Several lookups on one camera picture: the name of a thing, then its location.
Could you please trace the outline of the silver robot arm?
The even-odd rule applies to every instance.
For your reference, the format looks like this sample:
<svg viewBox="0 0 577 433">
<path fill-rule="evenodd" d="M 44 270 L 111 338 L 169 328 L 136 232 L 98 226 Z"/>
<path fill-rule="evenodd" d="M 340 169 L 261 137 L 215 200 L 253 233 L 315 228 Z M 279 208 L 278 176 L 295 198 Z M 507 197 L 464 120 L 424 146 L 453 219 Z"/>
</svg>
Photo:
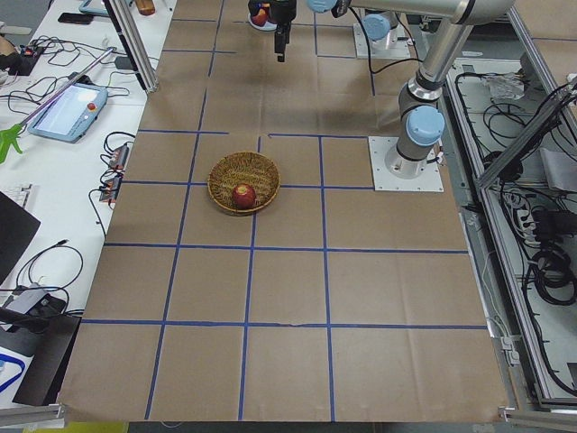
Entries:
<svg viewBox="0 0 577 433">
<path fill-rule="evenodd" d="M 425 169 L 427 155 L 440 140 L 445 120 L 436 102 L 456 55 L 475 25 L 490 23 L 513 6 L 512 1 L 310 1 L 308 7 L 318 13 L 332 12 L 335 17 L 351 7 L 384 12 L 431 14 L 442 21 L 434 45 L 419 64 L 416 75 L 401 89 L 398 106 L 402 128 L 395 147 L 385 156 L 388 170 L 402 179 L 414 179 Z"/>
<path fill-rule="evenodd" d="M 371 52 L 408 48 L 414 40 L 402 26 L 399 13 L 390 10 L 364 9 L 362 27 Z"/>
</svg>

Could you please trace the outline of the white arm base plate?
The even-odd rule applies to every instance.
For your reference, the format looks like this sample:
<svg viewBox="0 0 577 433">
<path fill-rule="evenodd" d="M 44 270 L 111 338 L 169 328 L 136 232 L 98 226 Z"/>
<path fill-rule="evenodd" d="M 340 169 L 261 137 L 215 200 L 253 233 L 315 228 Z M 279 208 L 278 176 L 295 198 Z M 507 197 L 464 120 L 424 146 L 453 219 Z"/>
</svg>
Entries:
<svg viewBox="0 0 577 433">
<path fill-rule="evenodd" d="M 400 24 L 389 31 L 384 39 L 379 41 L 369 40 L 369 43 L 367 43 L 358 23 L 353 25 L 353 35 L 356 57 L 358 59 L 368 58 L 368 47 L 371 48 L 371 57 L 373 59 L 403 60 L 411 56 L 408 47 L 408 36 Z"/>
<path fill-rule="evenodd" d="M 435 152 L 422 161 L 400 156 L 397 137 L 369 136 L 369 155 L 375 191 L 443 193 L 444 186 Z"/>
</svg>

